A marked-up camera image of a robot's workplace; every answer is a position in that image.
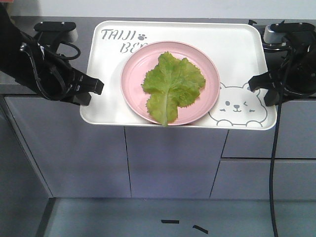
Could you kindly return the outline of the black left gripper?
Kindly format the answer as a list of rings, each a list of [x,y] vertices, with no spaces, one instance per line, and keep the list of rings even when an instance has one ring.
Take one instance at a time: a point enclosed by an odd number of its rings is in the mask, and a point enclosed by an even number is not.
[[[64,55],[45,54],[43,67],[37,73],[37,87],[44,98],[88,106],[91,100],[89,92],[102,94],[104,84],[99,79],[82,74],[79,77],[79,92],[81,93],[69,96],[74,88],[74,80],[75,70]]]

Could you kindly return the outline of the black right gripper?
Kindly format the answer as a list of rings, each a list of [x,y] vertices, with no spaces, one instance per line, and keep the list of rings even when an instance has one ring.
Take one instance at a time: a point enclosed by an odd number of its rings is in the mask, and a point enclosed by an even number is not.
[[[260,88],[268,89],[264,96],[267,107],[280,105],[286,102],[287,98],[307,97],[316,93],[316,72],[295,69],[290,71],[284,84],[284,95],[281,98],[280,88],[285,74],[277,70],[269,70],[261,75],[253,76],[248,85],[250,91],[254,92]]]

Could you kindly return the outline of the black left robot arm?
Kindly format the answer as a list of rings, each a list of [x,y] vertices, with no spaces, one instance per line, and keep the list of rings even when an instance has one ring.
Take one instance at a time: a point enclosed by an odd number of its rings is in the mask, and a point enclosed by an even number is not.
[[[0,70],[37,95],[51,101],[87,106],[91,93],[104,84],[73,68],[70,60],[81,51],[71,37],[74,22],[37,23],[35,36],[18,29],[4,5],[0,6]]]

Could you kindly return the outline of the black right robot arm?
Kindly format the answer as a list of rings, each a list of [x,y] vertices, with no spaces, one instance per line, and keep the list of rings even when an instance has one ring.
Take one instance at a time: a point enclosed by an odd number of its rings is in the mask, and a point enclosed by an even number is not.
[[[266,106],[307,98],[316,92],[316,27],[311,23],[267,25],[262,36],[265,52],[286,52],[277,69],[253,76],[252,92],[266,89]]]

